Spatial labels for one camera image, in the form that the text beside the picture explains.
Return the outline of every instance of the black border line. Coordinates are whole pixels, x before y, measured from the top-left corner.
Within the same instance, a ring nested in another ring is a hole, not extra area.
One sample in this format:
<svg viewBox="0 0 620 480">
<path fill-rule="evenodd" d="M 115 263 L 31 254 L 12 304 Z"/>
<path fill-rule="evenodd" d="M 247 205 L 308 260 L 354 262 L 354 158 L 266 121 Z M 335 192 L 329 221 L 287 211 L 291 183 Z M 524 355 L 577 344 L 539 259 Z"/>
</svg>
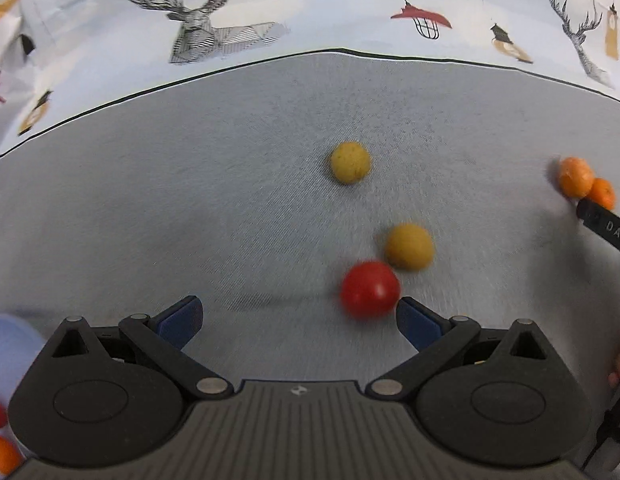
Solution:
<svg viewBox="0 0 620 480">
<path fill-rule="evenodd" d="M 360 57 L 360 58 L 365 58 L 365 59 L 381 59 L 381 60 L 388 60 L 388 61 L 427 61 L 427 62 L 433 62 L 433 63 L 452 63 L 452 64 L 460 64 L 460 65 L 469 65 L 469 66 L 478 66 L 478 67 L 482 67 L 482 68 L 496 68 L 496 69 L 500 69 L 500 70 L 511 70 L 514 72 L 520 72 L 520 73 L 525 73 L 525 74 L 529 74 L 541 79 L 545 79 L 547 81 L 554 81 L 557 83 L 561 83 L 567 86 L 571 86 L 573 88 L 581 88 L 583 90 L 595 93 L 595 94 L 599 94 L 603 97 L 607 97 L 608 99 L 612 99 L 613 101 L 616 101 L 618 103 L 620 103 L 620 99 L 613 97 L 611 95 L 608 95 L 604 92 L 601 92 L 600 90 L 595 90 L 593 88 L 588 88 L 587 86 L 582 86 L 576 83 L 571 83 L 569 81 L 563 81 L 562 79 L 558 79 L 555 77 L 551 77 L 548 75 L 543 75 L 543 74 L 538 74 L 535 72 L 530 72 L 528 70 L 523 70 L 521 68 L 515 67 L 515 66 L 503 66 L 503 65 L 496 65 L 496 64 L 490 64 L 490 63 L 481 63 L 478 61 L 467 61 L 467 60 L 461 60 L 461 59 L 452 59 L 452 58 L 431 58 L 431 57 L 419 57 L 419 56 L 393 56 L 391 54 L 373 54 L 371 52 L 360 52 L 358 50 L 350 50 L 348 48 L 325 48 L 325 49 L 320 49 L 320 50 L 309 50 L 309 51 L 305 51 L 305 52 L 295 52 L 293 54 L 285 54 L 283 56 L 277 56 L 277 57 L 270 57 L 267 59 L 260 59 L 257 61 L 250 61 L 247 63 L 243 63 L 240 65 L 235 65 L 235 66 L 229 66 L 226 68 L 220 68 L 218 70 L 214 70 L 212 72 L 206 72 L 203 74 L 199 74 L 199 75 L 193 75 L 190 77 L 186 77 L 183 79 L 178 79 L 176 81 L 171 81 L 169 83 L 165 83 L 159 86 L 155 86 L 152 88 L 148 88 L 146 90 L 141 90 L 138 92 L 135 92 L 133 94 L 129 94 L 123 97 L 120 97 L 119 99 L 116 99 L 114 101 L 110 101 L 107 103 L 104 103 L 102 105 L 99 105 L 97 107 L 94 108 L 90 108 L 89 110 L 85 110 L 81 113 L 78 113 L 77 115 L 74 115 L 72 117 L 68 117 L 67 119 L 64 119 L 63 121 L 60 121 L 56 124 L 53 124 L 52 126 L 49 126 L 48 128 L 46 128 L 45 130 L 40 131 L 37 134 L 34 134 L 31 137 L 28 137 L 27 139 L 23 140 L 22 142 L 20 142 L 19 144 L 13 146 L 10 148 L 10 150 L 8 150 L 5 153 L 2 153 L 0 155 L 0 158 L 4 157 L 5 155 L 8 155 L 8 153 L 13 152 L 15 149 L 17 149 L 20 146 L 23 146 L 26 142 L 29 142 L 30 140 L 36 139 L 37 137 L 42 136 L 43 134 L 48 133 L 51 130 L 54 130 L 55 128 L 58 128 L 59 126 L 63 126 L 64 124 L 68 124 L 71 121 L 80 119 L 82 117 L 85 117 L 86 115 L 89 114 L 93 114 L 94 112 L 98 112 L 100 110 L 103 110 L 103 108 L 108 108 L 110 106 L 114 106 L 114 105 L 118 105 L 121 103 L 124 103 L 126 101 L 130 101 L 132 99 L 135 99 L 137 97 L 141 97 L 144 95 L 148 95 L 151 94 L 153 92 L 158 92 L 160 90 L 165 90 L 167 88 L 173 87 L 173 86 L 177 86 L 177 85 L 181 85 L 181 84 L 185 84 L 185 83 L 189 83 L 192 81 L 196 81 L 199 79 L 203 79 L 205 77 L 210 77 L 213 75 L 217 75 L 223 72 L 229 72 L 231 70 L 237 70 L 240 68 L 246 68 L 248 66 L 253 66 L 253 65 L 257 65 L 257 64 L 261 64 L 261 63 L 266 63 L 266 62 L 270 62 L 270 61 L 277 61 L 279 59 L 288 59 L 291 57 L 298 57 L 298 56 L 308 56 L 308 55 L 312 55 L 312 54 L 343 54 L 345 56 L 353 56 L 353 57 Z"/>
</svg>

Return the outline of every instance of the orange fruit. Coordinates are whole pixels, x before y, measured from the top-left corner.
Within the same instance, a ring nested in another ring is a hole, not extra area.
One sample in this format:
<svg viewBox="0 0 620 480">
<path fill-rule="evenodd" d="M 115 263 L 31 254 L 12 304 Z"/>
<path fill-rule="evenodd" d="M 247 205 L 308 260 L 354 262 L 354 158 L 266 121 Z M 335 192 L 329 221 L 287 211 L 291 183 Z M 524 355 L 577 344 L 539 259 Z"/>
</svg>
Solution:
<svg viewBox="0 0 620 480">
<path fill-rule="evenodd" d="M 23 462 L 23 456 L 17 448 L 9 440 L 0 436 L 0 473 L 9 475 L 21 465 L 21 462 Z"/>
<path fill-rule="evenodd" d="M 582 158 L 568 156 L 560 162 L 558 184 L 565 196 L 583 198 L 594 183 L 594 172 Z"/>
<path fill-rule="evenodd" d="M 610 211 L 616 206 L 616 193 L 609 181 L 604 178 L 594 179 L 592 189 L 587 194 L 587 197 L 598 205 L 609 209 Z"/>
</svg>

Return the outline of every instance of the deer print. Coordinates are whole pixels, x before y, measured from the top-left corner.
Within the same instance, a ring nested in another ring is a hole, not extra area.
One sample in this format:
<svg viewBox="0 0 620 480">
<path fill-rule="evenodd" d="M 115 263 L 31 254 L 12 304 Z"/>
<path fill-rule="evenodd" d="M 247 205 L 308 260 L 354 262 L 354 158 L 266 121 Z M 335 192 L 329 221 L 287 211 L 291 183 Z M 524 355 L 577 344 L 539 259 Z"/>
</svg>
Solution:
<svg viewBox="0 0 620 480">
<path fill-rule="evenodd" d="M 587 76 L 592 78 L 594 81 L 597 81 L 603 85 L 606 85 L 612 88 L 612 83 L 610 78 L 605 70 L 597 67 L 590 59 L 587 57 L 587 54 L 583 50 L 583 43 L 586 40 L 586 32 L 589 30 L 594 30 L 601 24 L 601 19 L 603 18 L 603 13 L 597 18 L 596 15 L 596 4 L 592 2 L 594 6 L 594 17 L 590 20 L 589 12 L 586 14 L 586 19 L 583 23 L 578 26 L 578 30 L 573 32 L 570 26 L 570 18 L 568 17 L 568 13 L 566 12 L 566 8 L 568 7 L 568 1 L 565 0 L 563 6 L 560 6 L 556 0 L 549 0 L 554 9 L 554 12 L 557 13 L 558 17 L 563 21 L 563 32 L 565 35 L 570 38 L 570 41 L 574 45 L 576 49 L 576 53 L 578 54 L 578 59 L 583 66 L 583 70 L 586 71 Z"/>
<path fill-rule="evenodd" d="M 188 9 L 183 0 L 128 0 L 147 10 L 163 10 L 169 20 L 181 22 L 172 47 L 171 63 L 190 63 L 215 54 L 226 55 L 246 48 L 273 43 L 287 30 L 280 23 L 267 22 L 243 27 L 213 27 L 210 15 L 228 0 L 207 0 Z"/>
</svg>

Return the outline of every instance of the blue gripper pad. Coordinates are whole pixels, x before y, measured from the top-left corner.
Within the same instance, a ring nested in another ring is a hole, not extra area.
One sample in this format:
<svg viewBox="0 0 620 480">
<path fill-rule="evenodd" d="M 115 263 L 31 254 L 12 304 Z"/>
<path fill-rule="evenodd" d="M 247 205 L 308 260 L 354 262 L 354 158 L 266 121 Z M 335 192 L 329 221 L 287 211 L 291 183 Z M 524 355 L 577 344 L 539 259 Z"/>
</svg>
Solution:
<svg viewBox="0 0 620 480">
<path fill-rule="evenodd" d="M 396 326 L 419 352 L 443 336 L 443 330 L 436 321 L 405 299 L 396 306 Z"/>
<path fill-rule="evenodd" d="M 181 350 L 203 326 L 203 306 L 196 296 L 183 298 L 154 319 L 154 331 Z"/>
</svg>

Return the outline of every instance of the yellow ball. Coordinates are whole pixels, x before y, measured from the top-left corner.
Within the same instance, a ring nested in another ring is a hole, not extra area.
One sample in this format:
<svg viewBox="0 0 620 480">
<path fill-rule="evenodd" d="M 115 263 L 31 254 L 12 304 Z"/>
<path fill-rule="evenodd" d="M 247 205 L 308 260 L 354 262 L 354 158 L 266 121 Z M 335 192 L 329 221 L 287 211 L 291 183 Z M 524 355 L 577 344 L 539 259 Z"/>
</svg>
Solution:
<svg viewBox="0 0 620 480">
<path fill-rule="evenodd" d="M 359 142 L 342 142 L 332 152 L 330 166 L 341 184 L 354 184 L 370 172 L 370 154 Z"/>
<path fill-rule="evenodd" d="M 399 269 L 425 269 L 434 258 L 435 248 L 429 233 L 415 224 L 400 224 L 392 229 L 385 243 L 385 257 Z"/>
</svg>

